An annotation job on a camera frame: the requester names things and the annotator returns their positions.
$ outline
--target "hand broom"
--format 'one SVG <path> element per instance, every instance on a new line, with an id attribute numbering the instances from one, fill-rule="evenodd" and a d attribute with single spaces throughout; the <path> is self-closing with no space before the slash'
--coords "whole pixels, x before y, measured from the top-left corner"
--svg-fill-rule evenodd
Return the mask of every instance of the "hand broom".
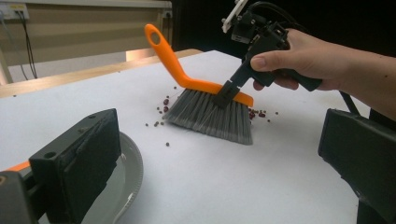
<path id="1" fill-rule="evenodd" d="M 253 106 L 253 98 L 238 92 L 225 108 L 218 107 L 213 98 L 222 86 L 187 76 L 176 54 L 154 25 L 147 24 L 145 34 L 165 68 L 177 84 L 185 88 L 163 118 L 196 132 L 252 145 L 248 108 Z"/>

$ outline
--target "white table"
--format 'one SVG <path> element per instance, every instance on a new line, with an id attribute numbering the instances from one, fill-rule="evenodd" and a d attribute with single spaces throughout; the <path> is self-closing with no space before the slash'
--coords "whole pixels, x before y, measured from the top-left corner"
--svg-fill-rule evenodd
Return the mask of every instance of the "white table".
<path id="1" fill-rule="evenodd" d="M 220 84 L 240 64 L 217 51 L 180 61 L 191 77 Z M 337 91 L 275 84 L 254 91 L 250 80 L 242 91 L 267 118 L 252 121 L 254 145 L 242 146 L 169 123 L 154 127 L 157 106 L 181 93 L 176 85 L 155 63 L 1 98 L 0 169 L 27 160 L 84 117 L 116 108 L 145 169 L 120 223 L 356 223 L 358 198 L 318 155 L 326 110 L 347 110 Z M 356 103 L 367 116 L 368 107 Z"/>

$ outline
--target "wire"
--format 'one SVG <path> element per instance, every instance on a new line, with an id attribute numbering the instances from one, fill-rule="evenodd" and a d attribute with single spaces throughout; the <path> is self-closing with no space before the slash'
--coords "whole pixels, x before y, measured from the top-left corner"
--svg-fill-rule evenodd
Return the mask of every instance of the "wire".
<path id="1" fill-rule="evenodd" d="M 285 9 L 283 9 L 283 8 L 281 8 L 281 7 L 279 7 L 279 6 L 275 5 L 275 4 L 272 4 L 272 3 L 269 3 L 269 2 L 256 2 L 256 3 L 252 4 L 252 5 L 250 5 L 247 8 L 247 10 L 253 11 L 256 8 L 259 8 L 259 7 L 265 8 L 265 9 L 271 9 L 275 13 L 277 13 L 278 15 L 283 17 L 286 21 L 282 21 L 282 22 L 279 23 L 282 27 L 284 27 L 284 28 L 289 28 L 289 27 L 290 28 L 294 28 L 296 30 L 300 30 L 300 31 L 302 31 L 304 33 L 309 34 L 309 31 L 305 27 L 303 27 L 301 24 L 299 24 L 297 22 L 297 20 L 295 20 Z"/>
<path id="2" fill-rule="evenodd" d="M 25 72 L 24 72 L 23 66 L 22 66 L 22 56 L 21 56 L 20 50 L 19 50 L 19 48 L 18 48 L 18 45 L 15 43 L 15 41 L 14 41 L 14 36 L 13 36 L 12 33 L 8 30 L 8 27 L 7 27 L 7 25 L 6 25 L 6 22 L 4 21 L 4 14 L 3 14 L 3 11 L 0 11 L 0 18 L 1 18 L 1 23 L 3 24 L 4 30 L 6 31 L 6 34 L 7 34 L 7 36 L 8 36 L 8 39 L 9 39 L 9 41 L 11 42 L 12 47 L 14 48 L 14 50 L 15 50 L 16 53 L 17 53 L 18 60 L 20 61 L 20 67 L 21 67 L 23 76 L 24 76 L 24 78 L 25 78 L 26 80 L 29 80 L 29 78 L 27 78 L 27 76 L 26 76 L 26 74 L 25 74 Z"/>
<path id="3" fill-rule="evenodd" d="M 349 94 L 344 93 L 343 91 L 340 91 L 341 96 L 343 97 L 347 108 L 352 114 L 360 115 L 358 108 L 355 106 L 353 103 L 352 97 Z"/>
<path id="4" fill-rule="evenodd" d="M 171 41 L 171 16 L 170 16 L 170 14 L 169 13 L 167 13 L 166 14 L 166 21 L 167 21 L 167 26 L 168 26 L 168 32 L 167 32 L 167 35 L 168 35 L 168 41 L 170 42 Z"/>
<path id="5" fill-rule="evenodd" d="M 20 17 L 22 26 L 23 26 L 23 30 L 25 32 L 25 37 L 26 37 L 26 48 L 27 48 L 27 54 L 28 54 L 28 58 L 29 58 L 29 64 L 30 64 L 30 68 L 32 70 L 33 76 L 35 78 L 37 78 L 37 72 L 35 70 L 35 60 L 33 58 L 33 51 L 32 51 L 32 45 L 30 43 L 30 38 L 29 35 L 27 33 L 27 28 L 26 28 L 26 19 L 23 16 L 23 12 L 19 12 L 16 11 L 16 13 L 18 14 L 18 16 Z"/>

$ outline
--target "gray bristles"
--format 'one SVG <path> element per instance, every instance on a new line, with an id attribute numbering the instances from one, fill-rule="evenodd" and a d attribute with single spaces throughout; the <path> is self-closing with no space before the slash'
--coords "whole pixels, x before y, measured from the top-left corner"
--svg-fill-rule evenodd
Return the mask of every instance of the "gray bristles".
<path id="1" fill-rule="evenodd" d="M 207 92 L 186 89 L 163 118 L 196 132 L 252 145 L 248 106 L 232 101 L 221 109 L 212 103 L 213 97 Z"/>

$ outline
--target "plate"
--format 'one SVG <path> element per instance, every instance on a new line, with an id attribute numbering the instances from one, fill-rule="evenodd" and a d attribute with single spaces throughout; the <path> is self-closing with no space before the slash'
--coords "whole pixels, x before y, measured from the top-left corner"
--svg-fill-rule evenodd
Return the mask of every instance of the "plate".
<path id="1" fill-rule="evenodd" d="M 85 215 L 82 224 L 117 223 L 136 198 L 143 180 L 143 161 L 139 149 L 128 135 L 120 132 L 121 155 L 102 193 Z M 49 224 L 47 216 L 39 223 Z"/>

